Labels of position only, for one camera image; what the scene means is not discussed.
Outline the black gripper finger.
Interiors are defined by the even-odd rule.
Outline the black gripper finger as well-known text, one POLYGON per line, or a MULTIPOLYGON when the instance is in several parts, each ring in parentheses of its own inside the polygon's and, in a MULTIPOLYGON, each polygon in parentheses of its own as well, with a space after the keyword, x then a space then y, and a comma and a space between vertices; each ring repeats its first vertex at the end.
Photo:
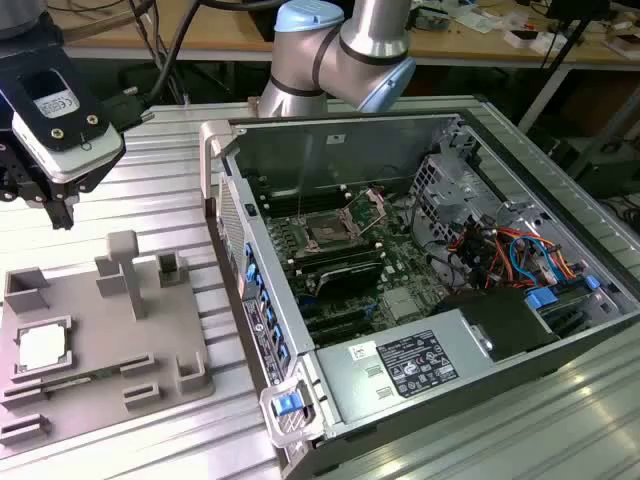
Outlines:
POLYGON ((1 201, 21 198, 30 205, 43 206, 46 193, 43 181, 32 169, 30 158, 10 144, 1 145, 1 201))
POLYGON ((74 226, 73 211, 78 201, 79 191, 73 183, 47 182, 43 205, 54 230, 70 230, 74 226))

